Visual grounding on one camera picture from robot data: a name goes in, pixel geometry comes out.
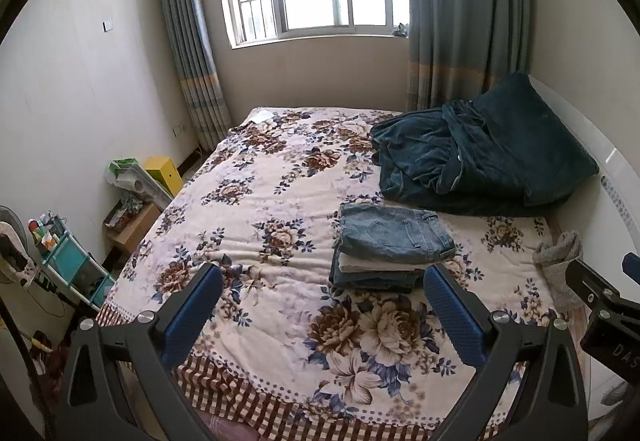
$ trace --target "black cable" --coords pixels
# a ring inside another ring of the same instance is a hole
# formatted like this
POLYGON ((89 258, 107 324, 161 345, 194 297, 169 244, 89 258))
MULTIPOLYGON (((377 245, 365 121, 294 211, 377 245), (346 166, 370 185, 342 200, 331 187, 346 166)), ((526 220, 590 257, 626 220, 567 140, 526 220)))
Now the black cable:
POLYGON ((60 304, 62 304, 62 315, 55 315, 53 313, 50 313, 49 311, 47 311, 46 309, 44 309, 44 307, 42 306, 42 304, 40 302, 38 302, 36 300, 36 297, 34 297, 29 290, 27 290, 27 295, 29 295, 31 297, 31 299, 38 304, 38 306, 40 307, 40 309, 42 309, 47 315, 49 316, 54 316, 55 318, 63 318, 65 316, 65 303, 62 302, 62 300, 60 300, 60 304))
POLYGON ((24 344, 24 340, 22 340, 22 335, 20 334, 18 327, 15 325, 11 313, 9 313, 9 310, 4 305, 2 297, 0 297, 0 317, 4 321, 6 328, 9 329, 9 332, 14 339, 15 345, 18 347, 18 351, 20 351, 22 361, 24 361, 24 364, 27 368, 27 373, 29 374, 29 378, 31 380, 31 386, 33 387, 34 397, 38 402, 38 408, 40 409, 40 413, 42 414, 42 419, 44 421, 44 439, 46 441, 53 441, 56 438, 56 426, 51 411, 49 410, 47 402, 44 399, 44 394, 42 393, 42 387, 40 386, 40 381, 38 380, 36 367, 35 365, 33 365, 33 360, 31 360, 29 350, 24 344))

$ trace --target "white paper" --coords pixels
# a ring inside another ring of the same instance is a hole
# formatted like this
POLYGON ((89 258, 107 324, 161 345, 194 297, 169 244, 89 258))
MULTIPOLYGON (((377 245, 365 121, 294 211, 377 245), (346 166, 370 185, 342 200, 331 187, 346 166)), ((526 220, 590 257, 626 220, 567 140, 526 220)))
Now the white paper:
POLYGON ((251 121, 254 124, 261 124, 262 122, 265 122, 270 118, 273 118, 273 116, 274 116, 273 113, 263 109, 263 110, 258 111, 257 113, 255 113, 254 116, 251 117, 251 121))

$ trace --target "dark green blanket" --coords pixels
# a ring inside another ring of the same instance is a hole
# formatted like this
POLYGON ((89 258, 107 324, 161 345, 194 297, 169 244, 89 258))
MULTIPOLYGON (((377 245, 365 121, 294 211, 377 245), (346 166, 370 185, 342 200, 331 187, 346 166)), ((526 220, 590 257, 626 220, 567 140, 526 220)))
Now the dark green blanket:
POLYGON ((471 102, 385 120, 371 136, 385 198, 451 214, 539 215, 598 172, 519 72, 471 102))

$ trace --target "white headboard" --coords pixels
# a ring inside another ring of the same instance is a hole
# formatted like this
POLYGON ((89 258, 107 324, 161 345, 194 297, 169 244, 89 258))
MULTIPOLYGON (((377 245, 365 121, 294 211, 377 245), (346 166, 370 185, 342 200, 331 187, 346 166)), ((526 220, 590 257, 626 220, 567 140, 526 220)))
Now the white headboard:
MULTIPOLYGON (((600 173, 583 183, 556 212, 562 230, 582 236, 584 261, 620 291, 640 302, 640 285, 622 272, 622 258, 640 251, 640 177, 620 151, 580 111, 529 76, 547 105, 598 162, 600 173)), ((602 395, 623 380, 591 358, 589 418, 608 412, 602 395)))

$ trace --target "yellow box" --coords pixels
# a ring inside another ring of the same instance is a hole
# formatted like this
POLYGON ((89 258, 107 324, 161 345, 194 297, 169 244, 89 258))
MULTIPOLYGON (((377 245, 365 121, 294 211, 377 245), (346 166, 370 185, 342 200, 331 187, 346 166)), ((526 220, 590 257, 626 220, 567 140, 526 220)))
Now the yellow box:
POLYGON ((172 196, 177 196, 182 188, 182 178, 168 156, 156 156, 145 161, 145 170, 151 177, 169 190, 172 196))

